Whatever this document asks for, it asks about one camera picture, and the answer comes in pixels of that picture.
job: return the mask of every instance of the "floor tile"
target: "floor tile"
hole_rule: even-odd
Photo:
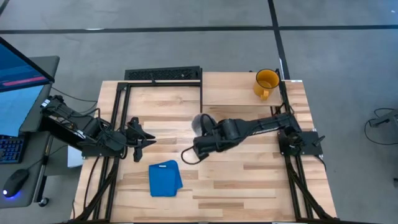
[[[261,0],[11,0],[0,29],[271,25]]]
[[[280,26],[348,26],[398,24],[395,0],[277,0]]]

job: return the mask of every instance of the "blue light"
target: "blue light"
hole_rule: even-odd
[[[13,201],[13,200],[17,200],[17,198],[19,198],[21,196],[21,190],[18,191],[18,193],[16,193],[14,196],[12,197],[6,197],[6,201]]]

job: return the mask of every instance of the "yellow mug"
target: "yellow mug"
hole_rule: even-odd
[[[261,100],[267,100],[274,88],[279,85],[279,70],[263,69],[257,72],[253,90]]]

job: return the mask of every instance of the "computer monitor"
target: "computer monitor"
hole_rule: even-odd
[[[53,77],[0,37],[0,92],[53,82]]]

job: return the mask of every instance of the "keyboard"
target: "keyboard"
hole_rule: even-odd
[[[25,150],[25,136],[10,137],[0,135],[0,164],[17,164],[22,162]]]
[[[199,80],[199,66],[126,70],[125,80]]]

